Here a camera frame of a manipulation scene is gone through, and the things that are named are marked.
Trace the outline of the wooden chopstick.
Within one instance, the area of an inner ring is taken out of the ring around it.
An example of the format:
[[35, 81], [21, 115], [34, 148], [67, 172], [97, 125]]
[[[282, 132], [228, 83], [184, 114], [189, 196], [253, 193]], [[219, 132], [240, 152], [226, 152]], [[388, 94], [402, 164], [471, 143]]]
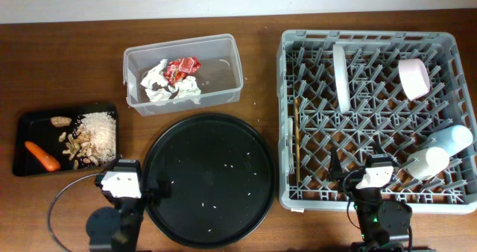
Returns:
[[294, 123], [295, 123], [295, 149], [296, 149], [296, 180], [297, 186], [300, 184], [300, 114], [298, 109], [298, 100], [294, 99]]

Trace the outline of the white cup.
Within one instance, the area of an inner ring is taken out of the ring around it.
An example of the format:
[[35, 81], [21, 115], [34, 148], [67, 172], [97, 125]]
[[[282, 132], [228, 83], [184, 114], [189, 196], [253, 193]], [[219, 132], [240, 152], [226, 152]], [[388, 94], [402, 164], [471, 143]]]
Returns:
[[431, 147], [408, 157], [406, 171], [418, 180], [429, 180], [449, 165], [449, 154], [442, 148]]

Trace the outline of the white plastic fork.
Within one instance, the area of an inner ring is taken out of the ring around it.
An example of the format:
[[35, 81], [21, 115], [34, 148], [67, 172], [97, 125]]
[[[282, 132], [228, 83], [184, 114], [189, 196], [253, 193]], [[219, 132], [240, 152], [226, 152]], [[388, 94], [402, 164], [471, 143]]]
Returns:
[[293, 154], [293, 135], [294, 135], [294, 120], [293, 120], [293, 118], [288, 118], [288, 170], [289, 170], [289, 174], [295, 174], [294, 154]]

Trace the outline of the light blue cup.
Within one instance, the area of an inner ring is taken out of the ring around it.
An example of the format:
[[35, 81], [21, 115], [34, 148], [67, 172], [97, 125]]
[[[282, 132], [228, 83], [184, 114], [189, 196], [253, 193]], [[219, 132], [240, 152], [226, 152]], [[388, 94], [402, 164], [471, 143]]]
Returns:
[[463, 125], [453, 125], [429, 135], [430, 147], [442, 148], [450, 157], [463, 151], [473, 143], [473, 134]]

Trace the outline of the pile of peanut shells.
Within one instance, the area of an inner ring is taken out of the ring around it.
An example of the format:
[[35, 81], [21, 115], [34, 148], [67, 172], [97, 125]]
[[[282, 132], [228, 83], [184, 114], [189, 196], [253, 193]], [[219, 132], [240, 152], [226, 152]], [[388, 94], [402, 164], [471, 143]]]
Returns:
[[95, 164], [93, 158], [92, 136], [84, 130], [73, 136], [71, 133], [63, 132], [58, 137], [59, 142], [64, 142], [66, 149], [62, 151], [63, 154], [69, 156], [69, 161], [72, 161], [72, 168], [78, 170], [80, 165]]

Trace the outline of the pile of rice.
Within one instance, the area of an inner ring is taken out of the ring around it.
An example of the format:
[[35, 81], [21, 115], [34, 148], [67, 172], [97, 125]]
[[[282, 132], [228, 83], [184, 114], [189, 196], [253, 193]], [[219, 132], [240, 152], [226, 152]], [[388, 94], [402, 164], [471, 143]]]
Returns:
[[106, 166], [116, 158], [116, 120], [108, 112], [84, 114], [76, 135], [83, 163]]

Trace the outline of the round black tray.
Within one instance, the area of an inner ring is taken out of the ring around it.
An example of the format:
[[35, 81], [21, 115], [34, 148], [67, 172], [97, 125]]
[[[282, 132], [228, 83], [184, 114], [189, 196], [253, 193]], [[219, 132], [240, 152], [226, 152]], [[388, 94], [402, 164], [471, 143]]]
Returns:
[[191, 248], [221, 248], [253, 232], [271, 208], [275, 181], [275, 162], [262, 135], [220, 113], [175, 123], [143, 162], [150, 219]]

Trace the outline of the pink bowl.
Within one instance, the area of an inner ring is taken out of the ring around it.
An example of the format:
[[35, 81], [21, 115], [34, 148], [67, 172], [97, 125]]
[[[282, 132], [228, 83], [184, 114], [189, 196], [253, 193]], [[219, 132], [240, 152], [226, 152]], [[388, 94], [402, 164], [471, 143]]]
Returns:
[[409, 100], [418, 99], [430, 91], [429, 73], [422, 60], [400, 60], [398, 73], [403, 91]]

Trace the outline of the grey plate with food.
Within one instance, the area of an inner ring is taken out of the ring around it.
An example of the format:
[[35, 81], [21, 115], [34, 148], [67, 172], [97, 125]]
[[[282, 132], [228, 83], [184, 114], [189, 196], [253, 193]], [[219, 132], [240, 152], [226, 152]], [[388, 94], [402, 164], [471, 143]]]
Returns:
[[340, 45], [332, 47], [333, 67], [338, 105], [341, 113], [347, 113], [350, 108], [350, 91], [347, 75], [347, 62], [344, 49]]

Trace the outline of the walnut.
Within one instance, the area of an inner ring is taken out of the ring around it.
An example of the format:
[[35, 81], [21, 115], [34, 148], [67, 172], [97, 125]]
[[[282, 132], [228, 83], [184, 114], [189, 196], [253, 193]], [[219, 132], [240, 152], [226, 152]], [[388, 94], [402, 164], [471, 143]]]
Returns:
[[50, 118], [50, 122], [55, 127], [67, 127], [72, 123], [72, 119], [65, 116], [55, 116]]

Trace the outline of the orange carrot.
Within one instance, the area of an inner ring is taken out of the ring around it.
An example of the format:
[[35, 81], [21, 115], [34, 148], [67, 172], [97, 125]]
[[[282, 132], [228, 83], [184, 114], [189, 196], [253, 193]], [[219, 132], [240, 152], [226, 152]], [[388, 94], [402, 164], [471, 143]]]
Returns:
[[47, 171], [59, 171], [61, 169], [60, 163], [34, 142], [26, 141], [25, 147], [40, 161]]

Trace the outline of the red snack wrapper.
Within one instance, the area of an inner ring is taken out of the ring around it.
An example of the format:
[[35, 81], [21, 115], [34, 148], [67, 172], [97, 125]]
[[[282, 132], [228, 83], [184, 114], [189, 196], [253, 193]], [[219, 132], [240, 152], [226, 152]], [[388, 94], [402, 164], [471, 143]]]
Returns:
[[170, 85], [175, 86], [176, 82], [193, 75], [200, 67], [201, 63], [196, 57], [183, 57], [168, 64], [164, 77]]

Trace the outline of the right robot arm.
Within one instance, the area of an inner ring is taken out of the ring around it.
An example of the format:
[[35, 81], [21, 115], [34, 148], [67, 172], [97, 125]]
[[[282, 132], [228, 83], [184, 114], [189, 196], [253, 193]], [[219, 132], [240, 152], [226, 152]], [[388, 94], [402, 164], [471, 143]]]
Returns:
[[330, 151], [327, 180], [338, 184], [338, 191], [348, 197], [347, 207], [356, 211], [362, 240], [351, 251], [413, 251], [412, 208], [402, 201], [384, 199], [381, 189], [394, 174], [395, 162], [375, 146], [365, 165], [344, 172], [335, 148]]

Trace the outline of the white tissue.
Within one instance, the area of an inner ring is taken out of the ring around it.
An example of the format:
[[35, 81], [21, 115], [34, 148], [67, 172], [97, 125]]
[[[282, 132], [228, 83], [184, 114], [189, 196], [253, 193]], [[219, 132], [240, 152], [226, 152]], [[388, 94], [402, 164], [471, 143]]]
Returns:
[[169, 82], [164, 76], [167, 64], [168, 60], [162, 59], [145, 74], [140, 82], [150, 102], [166, 101], [172, 96], [172, 93], [168, 91]]
[[182, 80], [179, 80], [175, 84], [176, 89], [176, 96], [175, 98], [187, 98], [192, 97], [192, 101], [195, 104], [200, 104], [199, 95], [201, 94], [201, 90], [197, 85], [196, 78], [193, 76], [187, 76]]

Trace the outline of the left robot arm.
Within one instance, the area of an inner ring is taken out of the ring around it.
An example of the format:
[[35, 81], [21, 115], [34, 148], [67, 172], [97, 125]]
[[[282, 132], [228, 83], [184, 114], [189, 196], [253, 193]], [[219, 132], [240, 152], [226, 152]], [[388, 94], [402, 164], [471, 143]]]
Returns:
[[145, 200], [113, 198], [88, 218], [86, 233], [90, 251], [135, 251], [144, 218]]

